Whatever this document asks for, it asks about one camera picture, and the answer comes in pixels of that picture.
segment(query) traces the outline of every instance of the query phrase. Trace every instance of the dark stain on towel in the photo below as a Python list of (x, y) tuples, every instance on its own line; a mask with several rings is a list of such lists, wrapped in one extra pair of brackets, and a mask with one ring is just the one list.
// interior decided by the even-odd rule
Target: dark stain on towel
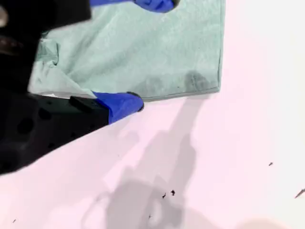
[(197, 71), (190, 71), (185, 76), (185, 87), (188, 92), (198, 92), (206, 89), (209, 82)]

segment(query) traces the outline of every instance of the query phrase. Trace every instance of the dark speck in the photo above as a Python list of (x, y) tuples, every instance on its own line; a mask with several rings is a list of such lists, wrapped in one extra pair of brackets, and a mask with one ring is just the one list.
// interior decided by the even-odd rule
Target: dark speck
[(304, 192), (305, 192), (305, 188), (302, 189), (302, 190), (296, 195), (295, 199), (298, 198), (298, 197), (300, 197)]

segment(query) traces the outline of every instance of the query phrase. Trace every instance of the white surface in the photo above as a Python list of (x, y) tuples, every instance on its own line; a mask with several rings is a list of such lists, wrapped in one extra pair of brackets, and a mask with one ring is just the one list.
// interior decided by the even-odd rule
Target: white surface
[(147, 104), (1, 177), (0, 228), (305, 228), (303, 10), (227, 2), (219, 94)]

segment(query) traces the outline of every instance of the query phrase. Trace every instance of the green cloth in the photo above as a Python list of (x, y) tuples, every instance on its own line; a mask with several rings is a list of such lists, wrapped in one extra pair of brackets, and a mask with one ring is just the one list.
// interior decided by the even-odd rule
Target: green cloth
[(181, 0), (170, 13), (133, 3), (92, 10), (93, 20), (41, 40), (29, 90), (59, 97), (138, 93), (146, 100), (220, 89), (225, 0)]

